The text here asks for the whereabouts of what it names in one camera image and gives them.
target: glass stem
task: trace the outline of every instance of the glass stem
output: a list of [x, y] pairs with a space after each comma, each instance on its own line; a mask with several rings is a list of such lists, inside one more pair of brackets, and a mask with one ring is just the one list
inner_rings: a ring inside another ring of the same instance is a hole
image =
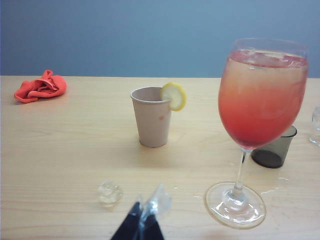
[[250, 157], [252, 150], [248, 150], [245, 148], [241, 148], [242, 150], [242, 158], [240, 162], [240, 167], [238, 171], [238, 175], [236, 178], [235, 185], [233, 187], [232, 193], [234, 195], [242, 195], [242, 188], [244, 186], [244, 168], [245, 168], [245, 163], [247, 162], [247, 159]]

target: wooden table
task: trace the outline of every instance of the wooden table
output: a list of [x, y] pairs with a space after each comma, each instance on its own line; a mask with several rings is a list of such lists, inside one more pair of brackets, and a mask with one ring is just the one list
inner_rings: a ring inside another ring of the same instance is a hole
[[[1, 239], [108, 240], [137, 196], [146, 200], [159, 183], [172, 196], [158, 219], [167, 240], [320, 239], [320, 147], [308, 141], [320, 79], [307, 81], [284, 166], [247, 163], [245, 183], [261, 194], [267, 215], [238, 230], [204, 205], [211, 185], [235, 180], [241, 157], [219, 118], [219, 78], [66, 76], [62, 96], [15, 100], [21, 82], [35, 78], [1, 79]], [[166, 145], [144, 147], [130, 92], [170, 81], [184, 86], [187, 105], [172, 113]], [[98, 200], [104, 180], [124, 192], [111, 208]]]

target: orange rag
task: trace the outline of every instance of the orange rag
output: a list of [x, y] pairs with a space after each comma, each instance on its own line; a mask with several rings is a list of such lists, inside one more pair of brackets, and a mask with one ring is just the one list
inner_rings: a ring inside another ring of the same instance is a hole
[[67, 83], [60, 75], [52, 76], [51, 70], [45, 70], [42, 77], [33, 81], [24, 81], [14, 93], [14, 97], [23, 103], [37, 101], [38, 98], [51, 98], [62, 95]]

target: beige paper cup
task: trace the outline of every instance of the beige paper cup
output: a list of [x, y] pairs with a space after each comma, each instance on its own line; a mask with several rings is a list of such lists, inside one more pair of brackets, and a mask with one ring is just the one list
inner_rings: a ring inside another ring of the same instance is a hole
[[161, 100], [160, 86], [149, 86], [131, 92], [139, 141], [157, 148], [168, 141], [171, 110], [169, 100]]

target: lemon wedge on cup rim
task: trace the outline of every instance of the lemon wedge on cup rim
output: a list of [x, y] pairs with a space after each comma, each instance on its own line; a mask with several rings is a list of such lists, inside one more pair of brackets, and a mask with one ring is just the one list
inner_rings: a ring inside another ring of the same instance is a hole
[[180, 111], [186, 105], [187, 95], [179, 83], [167, 83], [161, 88], [160, 94], [162, 100], [170, 100], [169, 107], [172, 111]]

